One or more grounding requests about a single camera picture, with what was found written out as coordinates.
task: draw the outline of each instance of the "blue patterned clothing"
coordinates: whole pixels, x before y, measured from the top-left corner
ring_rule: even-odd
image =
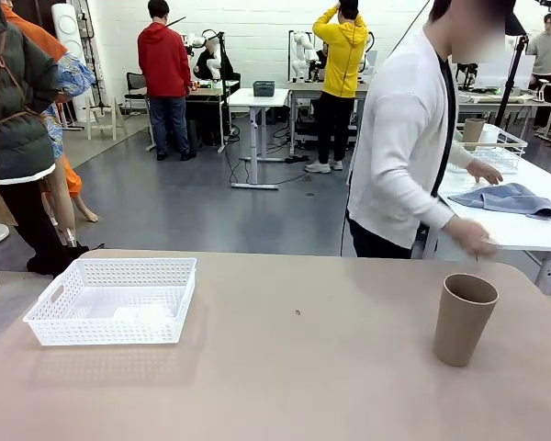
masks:
[[[59,86],[70,97],[81,95],[96,81],[94,74],[86,66],[67,52],[58,62]],[[41,116],[49,132],[55,159],[63,154],[63,126],[57,111],[57,105],[51,104]]]

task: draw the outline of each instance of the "white cardigan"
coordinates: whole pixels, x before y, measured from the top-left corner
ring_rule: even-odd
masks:
[[[369,87],[352,164],[352,220],[404,248],[414,244],[420,222],[436,228],[449,222],[453,212],[431,197],[448,120],[441,67],[421,30],[390,55]],[[453,142],[450,163],[466,168],[472,159]]]

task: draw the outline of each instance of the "man's right hand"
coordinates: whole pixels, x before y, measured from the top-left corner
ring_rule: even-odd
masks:
[[[461,247],[471,255],[490,256],[496,253],[496,247],[486,242],[489,234],[484,227],[473,220],[451,218],[443,228],[444,232],[459,242]]]

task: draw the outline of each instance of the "blue jeans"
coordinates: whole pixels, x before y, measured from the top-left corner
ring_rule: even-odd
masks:
[[[157,144],[157,153],[167,153],[167,128],[169,124],[174,130],[177,149],[181,154],[190,152],[190,142],[187,138],[186,99],[165,96],[149,98],[153,138]]]

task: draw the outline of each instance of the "man in white jacket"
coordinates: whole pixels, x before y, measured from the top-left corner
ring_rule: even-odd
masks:
[[[515,0],[435,0],[429,21],[386,60],[365,101],[348,217],[360,257],[410,258],[421,225],[443,229],[470,254],[492,254],[488,233],[437,199],[447,162],[497,185],[501,174],[454,141],[454,62],[495,33],[521,35]]]

